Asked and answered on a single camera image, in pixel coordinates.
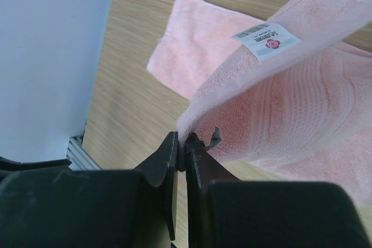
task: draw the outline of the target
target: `red flower logo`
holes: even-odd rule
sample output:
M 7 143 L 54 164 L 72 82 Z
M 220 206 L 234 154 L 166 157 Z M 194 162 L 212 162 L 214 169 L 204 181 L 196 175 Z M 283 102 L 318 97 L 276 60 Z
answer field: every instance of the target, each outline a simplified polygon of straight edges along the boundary
M 278 40 L 273 40 L 273 39 L 268 39 L 266 43 L 266 47 L 269 49 L 277 49 L 279 48 L 280 41 Z

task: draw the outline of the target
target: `wooden table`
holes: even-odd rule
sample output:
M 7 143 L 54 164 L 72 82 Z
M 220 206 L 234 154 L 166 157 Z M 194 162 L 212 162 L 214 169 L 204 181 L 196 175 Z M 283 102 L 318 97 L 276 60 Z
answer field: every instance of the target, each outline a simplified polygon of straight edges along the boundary
M 150 155 L 188 101 L 157 82 L 146 64 L 162 37 L 174 0 L 113 0 L 83 148 L 105 169 L 133 168 Z M 289 0 L 206 0 L 267 19 Z M 346 40 L 372 51 L 372 28 Z M 246 162 L 226 164 L 242 179 L 277 179 Z M 187 200 L 179 177 L 177 247 L 187 247 Z M 372 236 L 372 207 L 360 209 Z

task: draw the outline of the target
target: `towel label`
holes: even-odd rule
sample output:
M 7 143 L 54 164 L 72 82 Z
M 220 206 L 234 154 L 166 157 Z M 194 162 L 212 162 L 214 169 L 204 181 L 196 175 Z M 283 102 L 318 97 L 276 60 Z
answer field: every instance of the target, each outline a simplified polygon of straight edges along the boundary
M 259 60 L 268 59 L 301 42 L 278 23 L 264 23 L 233 36 Z

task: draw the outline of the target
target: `pink towel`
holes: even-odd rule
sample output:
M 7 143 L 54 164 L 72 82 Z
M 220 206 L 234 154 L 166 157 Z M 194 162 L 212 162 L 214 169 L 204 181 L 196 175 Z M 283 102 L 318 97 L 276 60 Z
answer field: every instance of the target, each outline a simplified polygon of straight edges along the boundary
M 334 182 L 370 204 L 372 54 L 341 42 L 370 21 L 372 0 L 291 0 L 266 23 L 300 42 L 284 49 L 266 38 L 273 55 L 258 60 L 231 36 L 260 20 L 176 0 L 148 70 L 192 96 L 177 123 L 181 143 L 195 131 L 208 145 L 219 127 L 222 142 L 210 151 L 219 161 Z

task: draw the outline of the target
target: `black plastic part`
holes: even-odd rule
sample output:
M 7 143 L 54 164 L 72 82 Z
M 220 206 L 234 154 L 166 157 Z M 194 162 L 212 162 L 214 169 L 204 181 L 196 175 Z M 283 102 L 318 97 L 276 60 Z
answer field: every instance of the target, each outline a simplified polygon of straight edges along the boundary
M 0 247 L 170 247 L 177 149 L 171 132 L 135 170 L 11 173 L 0 184 Z
M 185 144 L 190 248 L 371 247 L 348 195 L 321 182 L 244 182 Z
M 36 162 L 36 163 L 20 163 L 11 161 L 0 157 L 0 182 L 9 174 L 15 171 L 26 171 L 26 170 L 40 170 L 42 168 L 59 168 L 68 167 L 71 165 L 69 159 L 61 159 L 54 161 Z

